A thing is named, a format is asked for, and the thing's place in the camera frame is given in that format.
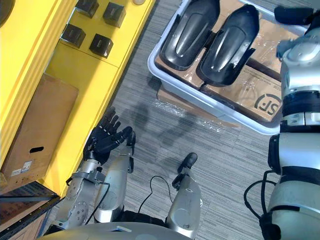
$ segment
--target sticker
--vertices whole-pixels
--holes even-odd
[[[12,176],[15,176],[15,175],[18,175],[21,173],[21,168],[17,169],[17,170],[13,170],[12,173],[11,173],[11,177]]]
[[[21,173],[28,172],[28,170],[30,169],[31,164],[32,164],[32,161],[26,161],[26,162],[23,164],[23,167],[22,167],[22,169],[21,169]]]

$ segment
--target small black box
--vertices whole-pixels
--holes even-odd
[[[75,9],[89,18],[92,18],[95,15],[97,8],[99,7],[99,3],[97,0],[79,0]]]
[[[106,7],[103,19],[106,24],[120,28],[126,15],[125,7],[114,2],[109,2]]]
[[[86,33],[80,27],[68,23],[62,33],[61,38],[68,43],[75,45],[77,48],[80,48],[85,36]]]
[[[89,49],[94,54],[107,58],[113,45],[114,43],[110,38],[96,33]]]

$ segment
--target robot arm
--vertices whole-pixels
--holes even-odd
[[[282,41],[277,48],[283,118],[280,134],[270,138],[272,171],[261,181],[263,215],[258,218],[266,240],[319,239],[320,11],[277,7],[274,13],[283,24],[310,27],[304,36]],[[280,175],[280,180],[266,209],[263,193],[269,172]]]
[[[107,162],[113,149],[128,138],[132,140],[134,135],[130,126],[117,133],[120,122],[117,122],[118,116],[115,113],[114,107],[108,109],[88,137],[83,149],[82,165],[66,181],[66,196],[46,234],[81,226],[87,220],[96,185],[105,181],[105,175],[101,173],[102,165]],[[125,149],[133,153],[134,142],[131,141],[129,146],[127,144]],[[131,154],[127,156],[128,163],[133,163],[133,158],[129,157]]]

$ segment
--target handle hole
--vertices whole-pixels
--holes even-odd
[[[33,153],[36,153],[36,152],[41,152],[43,149],[44,149],[43,146],[34,147],[34,148],[30,149],[29,153],[33,154]]]

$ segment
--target metal frame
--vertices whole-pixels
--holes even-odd
[[[0,196],[0,203],[13,203],[13,202],[40,202],[51,200],[58,197],[56,194],[44,194],[40,196]]]
[[[7,196],[7,194],[0,195],[0,203],[40,201],[47,202],[9,226],[7,229],[1,231],[0,240],[8,240],[38,217],[48,212],[60,201],[60,196],[36,181],[11,191],[11,196]]]
[[[60,197],[56,195],[54,198],[40,206],[38,209],[34,210],[32,213],[28,214],[27,216],[21,218],[16,223],[12,224],[10,227],[8,227],[6,230],[3,230],[0,232],[0,240],[8,240],[11,238],[14,234],[21,231],[23,228],[28,226],[31,222],[36,220],[38,217],[40,217],[42,214],[53,208],[57,203],[59,203]]]

